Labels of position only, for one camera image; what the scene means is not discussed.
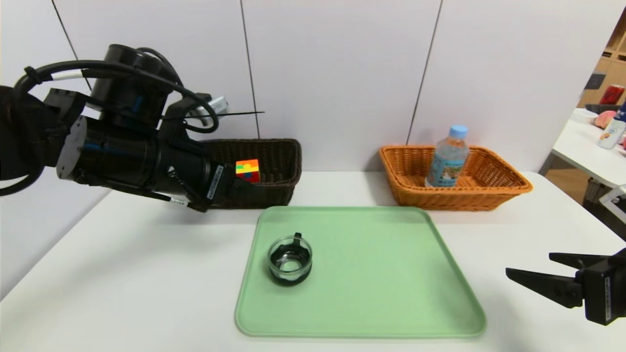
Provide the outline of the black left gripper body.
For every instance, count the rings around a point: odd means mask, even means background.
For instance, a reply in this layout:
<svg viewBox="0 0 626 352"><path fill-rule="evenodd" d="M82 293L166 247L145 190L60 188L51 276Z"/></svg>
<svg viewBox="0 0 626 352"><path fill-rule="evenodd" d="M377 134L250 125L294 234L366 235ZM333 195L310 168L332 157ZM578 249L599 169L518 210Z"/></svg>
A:
<svg viewBox="0 0 626 352"><path fill-rule="evenodd" d="M232 165L218 158L217 140L160 142L156 192L186 199L187 207L206 213L226 198L235 178Z"/></svg>

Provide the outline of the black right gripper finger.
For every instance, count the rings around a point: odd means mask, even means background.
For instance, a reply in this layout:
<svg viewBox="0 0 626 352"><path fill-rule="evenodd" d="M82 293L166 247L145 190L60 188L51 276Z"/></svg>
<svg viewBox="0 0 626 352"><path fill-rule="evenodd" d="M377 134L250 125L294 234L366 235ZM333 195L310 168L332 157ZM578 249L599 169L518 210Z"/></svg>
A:
<svg viewBox="0 0 626 352"><path fill-rule="evenodd" d="M549 259L577 270L609 270L611 268L608 263L609 257L606 255L552 252L549 254Z"/></svg>
<svg viewBox="0 0 626 352"><path fill-rule="evenodd" d="M568 309L583 306L582 286L576 278L507 268L507 278Z"/></svg>

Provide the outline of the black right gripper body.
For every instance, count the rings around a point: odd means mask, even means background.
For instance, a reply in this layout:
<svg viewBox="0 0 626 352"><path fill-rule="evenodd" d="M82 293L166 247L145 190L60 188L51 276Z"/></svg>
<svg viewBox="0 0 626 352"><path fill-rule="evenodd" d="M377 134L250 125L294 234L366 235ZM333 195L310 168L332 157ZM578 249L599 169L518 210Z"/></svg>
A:
<svg viewBox="0 0 626 352"><path fill-rule="evenodd" d="M611 255L581 255L576 278L581 285L585 317L607 326L625 316L626 249Z"/></svg>

